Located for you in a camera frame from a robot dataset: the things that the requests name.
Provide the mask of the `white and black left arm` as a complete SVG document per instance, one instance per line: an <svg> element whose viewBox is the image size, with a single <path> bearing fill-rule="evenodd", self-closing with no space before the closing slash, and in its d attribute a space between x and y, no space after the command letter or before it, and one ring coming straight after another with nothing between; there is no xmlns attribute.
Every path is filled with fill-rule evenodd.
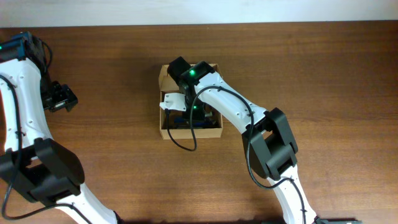
<svg viewBox="0 0 398 224"><path fill-rule="evenodd" d="M1 179L7 183L1 215L21 220L56 208L77 223L122 223L85 184L79 158L50 133L44 111L70 111L78 103L68 85L51 81L52 58L50 47L30 32L1 43Z"/></svg>

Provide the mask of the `blue cap whiteboard marker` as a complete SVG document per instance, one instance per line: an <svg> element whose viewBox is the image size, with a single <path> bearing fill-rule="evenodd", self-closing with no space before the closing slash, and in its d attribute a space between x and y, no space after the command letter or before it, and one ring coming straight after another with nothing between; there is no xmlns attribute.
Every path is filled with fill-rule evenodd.
<svg viewBox="0 0 398 224"><path fill-rule="evenodd" d="M185 120L183 118L181 118L181 117L175 117L174 118L174 123L184 123L184 122L185 122Z"/></svg>

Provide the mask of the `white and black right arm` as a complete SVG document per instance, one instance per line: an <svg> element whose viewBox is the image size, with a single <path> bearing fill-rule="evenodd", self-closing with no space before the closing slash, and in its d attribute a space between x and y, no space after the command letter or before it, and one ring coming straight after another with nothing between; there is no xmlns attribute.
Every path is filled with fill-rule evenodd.
<svg viewBox="0 0 398 224"><path fill-rule="evenodd" d="M181 111L189 128L194 121L206 121L205 106L224 116L239 131L246 165L252 181L273 190L286 223L315 223L298 175L298 146L286 115L278 108L267 110L231 88L221 75L202 61L190 65L183 57L169 63L167 73L179 87L160 106L169 114Z"/></svg>

